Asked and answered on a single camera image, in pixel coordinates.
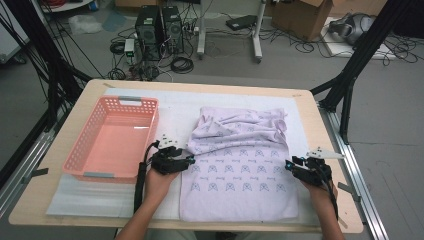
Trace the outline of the white rolling stand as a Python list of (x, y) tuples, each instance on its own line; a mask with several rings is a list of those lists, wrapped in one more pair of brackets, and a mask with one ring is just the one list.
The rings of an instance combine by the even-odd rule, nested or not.
[[(200, 60), (203, 59), (205, 55), (205, 45), (206, 45), (206, 27), (205, 27), (205, 14), (207, 12), (208, 6), (207, 4), (211, 4), (213, 0), (200, 0), (200, 16), (199, 20), (199, 33), (198, 33), (198, 41), (197, 41), (197, 55)], [(266, 8), (267, 0), (258, 0), (259, 8), (257, 13), (257, 20), (255, 24), (255, 28), (252, 30), (251, 39), (253, 43), (254, 49), (254, 59), (257, 63), (262, 61), (262, 48), (260, 43), (260, 30), (262, 26), (262, 20)]]

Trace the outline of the lilac printed towel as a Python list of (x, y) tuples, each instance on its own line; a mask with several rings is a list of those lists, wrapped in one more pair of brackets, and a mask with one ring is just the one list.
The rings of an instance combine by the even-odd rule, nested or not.
[(298, 216), (286, 113), (203, 107), (187, 149), (195, 163), (182, 173), (180, 219), (271, 222)]

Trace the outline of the open cardboard box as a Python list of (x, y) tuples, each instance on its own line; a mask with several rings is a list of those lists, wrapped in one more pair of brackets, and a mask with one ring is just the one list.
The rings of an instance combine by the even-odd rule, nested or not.
[(271, 25), (310, 42), (320, 35), (332, 7), (333, 0), (280, 0)]

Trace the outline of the white floor board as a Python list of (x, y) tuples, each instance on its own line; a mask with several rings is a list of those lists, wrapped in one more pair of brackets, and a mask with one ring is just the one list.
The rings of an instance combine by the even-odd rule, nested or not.
[[(344, 39), (342, 39), (337, 33), (328, 32), (329, 23), (333, 20), (333, 17), (328, 17), (326, 19), (320, 33), (321, 41), (324, 43), (324, 46), (331, 56), (350, 58), (354, 53), (353, 47), (349, 45)], [(385, 44), (381, 44), (373, 55), (373, 59), (376, 60), (393, 60), (394, 58), (395, 55)]]

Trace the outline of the grey metal bracket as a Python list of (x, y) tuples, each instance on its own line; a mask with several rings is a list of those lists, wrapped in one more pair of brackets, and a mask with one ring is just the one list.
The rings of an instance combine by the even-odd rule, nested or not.
[(38, 176), (42, 176), (42, 175), (46, 175), (49, 172), (49, 168), (42, 168), (42, 169), (37, 169), (37, 170), (33, 170), (29, 173), (28, 176), (24, 176), (21, 179), (21, 183), (22, 184), (28, 184), (32, 178), (34, 177), (38, 177)]
[(337, 187), (342, 189), (343, 191), (349, 193), (352, 196), (352, 199), (354, 202), (360, 202), (361, 201), (361, 196), (359, 196), (355, 189), (352, 188), (351, 186), (348, 186), (347, 184), (344, 184), (342, 182), (338, 182), (337, 183)]

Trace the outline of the white foam mat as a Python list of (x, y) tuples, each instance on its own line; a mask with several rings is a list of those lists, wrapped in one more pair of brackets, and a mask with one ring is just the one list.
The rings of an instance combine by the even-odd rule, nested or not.
[[(158, 141), (163, 134), (166, 134), (168, 137), (174, 139), (177, 142), (176, 147), (183, 148), (184, 152), (189, 152), (187, 143), (198, 124), (200, 110), (203, 107), (258, 111), (282, 109), (286, 113), (286, 141), (289, 148), (288, 160), (293, 156), (304, 157), (312, 149), (307, 143), (298, 105), (294, 96), (270, 97), (124, 88), (108, 89), (104, 95), (157, 99), (159, 101), (159, 121), (155, 141)], [(155, 151), (151, 144), (147, 147), (145, 154)], [(307, 192), (297, 179), (294, 178), (294, 180), (298, 193), (298, 216), (271, 222), (315, 224), (317, 218)], [(156, 218), (161, 220), (181, 220), (179, 215), (181, 183), (182, 174), (172, 184), (169, 195), (162, 202), (155, 214)], [(118, 184), (80, 181), (70, 174), (63, 173), (47, 212), (50, 215), (57, 216), (128, 218), (133, 212), (134, 187), (135, 183)]]

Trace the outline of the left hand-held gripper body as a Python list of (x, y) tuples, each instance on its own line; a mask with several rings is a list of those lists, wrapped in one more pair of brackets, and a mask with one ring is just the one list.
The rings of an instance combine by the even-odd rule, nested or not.
[(183, 150), (177, 148), (176, 144), (177, 142), (166, 134), (163, 134), (155, 144), (158, 151), (151, 156), (150, 164), (153, 169), (162, 175), (182, 172), (188, 169), (188, 159), (180, 158)]

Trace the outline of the white round table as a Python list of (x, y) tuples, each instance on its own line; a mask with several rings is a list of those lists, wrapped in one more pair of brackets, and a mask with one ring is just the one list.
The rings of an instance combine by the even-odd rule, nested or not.
[(41, 9), (47, 12), (63, 12), (88, 6), (93, 0), (39, 0)]

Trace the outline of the black metal frame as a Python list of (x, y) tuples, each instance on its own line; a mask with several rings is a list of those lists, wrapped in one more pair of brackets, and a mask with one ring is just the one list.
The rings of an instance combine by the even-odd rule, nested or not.
[(48, 85), (47, 110), (0, 170), (0, 190), (2, 190), (22, 162), (23, 155), (29, 149), (30, 144), (44, 129), (50, 130), (58, 122), (59, 108), (66, 102), (75, 103), (81, 95), (83, 87), (78, 83), (78, 80), (88, 83), (92, 80), (92, 77), (72, 66), (59, 52), (31, 0), (0, 0), (0, 6), (6, 6), (9, 9), (43, 62), (34, 57), (30, 47), (23, 42), (12, 25), (3, 20), (1, 16), (0, 24), (5, 27), (6, 31), (27, 55), (39, 79), (44, 80)]
[(339, 134), (345, 144), (349, 143), (348, 126), (354, 84), (390, 31), (416, 1), (387, 0), (343, 70), (333, 79), (311, 90), (313, 95), (328, 90), (326, 97), (319, 102), (319, 106), (327, 112), (335, 112), (340, 101), (343, 101)]

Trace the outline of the grey plastic device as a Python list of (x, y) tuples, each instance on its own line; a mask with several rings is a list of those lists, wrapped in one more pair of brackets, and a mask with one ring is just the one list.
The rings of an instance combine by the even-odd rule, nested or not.
[(364, 13), (347, 13), (329, 23), (329, 33), (336, 33), (349, 45), (354, 46), (371, 28), (374, 19)]

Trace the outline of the aluminium rail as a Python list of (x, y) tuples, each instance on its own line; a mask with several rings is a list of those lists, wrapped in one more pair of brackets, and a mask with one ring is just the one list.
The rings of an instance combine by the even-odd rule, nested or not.
[(335, 141), (336, 149), (345, 156), (342, 169), (347, 174), (354, 202), (360, 207), (362, 222), (373, 240), (389, 240), (387, 231), (356, 161), (353, 149), (349, 143), (344, 142), (339, 133), (341, 126), (339, 117), (336, 113), (328, 112), (323, 107), (318, 107), (318, 109), (322, 117), (328, 122), (329, 135)]
[(0, 219), (29, 184), (22, 184), (22, 177), (38, 169), (68, 116), (69, 111), (60, 111), (57, 120), (49, 125), (47, 113), (44, 113), (0, 170)]

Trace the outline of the person's left hand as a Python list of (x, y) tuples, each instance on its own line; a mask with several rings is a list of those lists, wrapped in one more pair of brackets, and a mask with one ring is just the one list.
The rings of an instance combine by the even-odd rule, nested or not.
[(171, 183), (177, 176), (178, 173), (162, 175), (155, 169), (150, 169), (146, 176), (144, 204), (157, 208), (166, 197)]

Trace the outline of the pink plastic basket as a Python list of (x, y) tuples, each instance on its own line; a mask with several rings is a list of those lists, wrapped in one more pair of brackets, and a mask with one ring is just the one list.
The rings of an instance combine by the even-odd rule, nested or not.
[(155, 98), (100, 97), (76, 139), (62, 172), (80, 181), (133, 184), (139, 163), (155, 141)]

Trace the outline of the white cabinet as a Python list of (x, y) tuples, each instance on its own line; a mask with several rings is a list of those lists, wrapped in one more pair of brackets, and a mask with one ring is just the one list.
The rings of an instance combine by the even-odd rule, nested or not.
[(24, 43), (29, 42), (29, 38), (4, 3), (4, 0), (0, 0), (0, 64), (7, 63), (21, 49), (9, 29)]

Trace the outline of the black flat device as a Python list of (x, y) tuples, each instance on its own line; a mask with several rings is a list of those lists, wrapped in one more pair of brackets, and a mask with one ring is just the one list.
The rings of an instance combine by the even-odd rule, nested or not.
[(226, 21), (226, 26), (233, 31), (238, 31), (241, 29), (249, 28), (253, 26), (257, 21), (255, 15), (246, 15)]

